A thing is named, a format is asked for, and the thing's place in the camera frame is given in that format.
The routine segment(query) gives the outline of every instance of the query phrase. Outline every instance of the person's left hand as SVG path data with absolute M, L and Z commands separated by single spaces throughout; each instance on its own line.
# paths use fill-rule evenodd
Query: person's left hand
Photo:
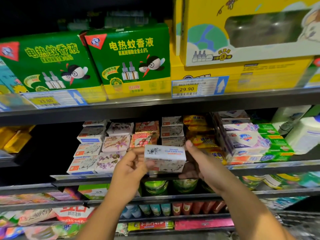
M 107 197 L 124 207 L 136 195 L 142 177 L 153 167 L 153 161 L 144 161 L 144 147 L 129 150 L 114 168 Z

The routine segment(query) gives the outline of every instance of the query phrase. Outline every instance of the person's right hand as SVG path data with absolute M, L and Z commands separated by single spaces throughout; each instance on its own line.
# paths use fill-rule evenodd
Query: person's right hand
M 228 185 L 236 179 L 217 158 L 203 153 L 191 141 L 186 141 L 185 148 L 198 164 L 199 177 L 217 194 L 222 194 Z M 185 174 L 179 175 L 179 178 L 185 179 Z

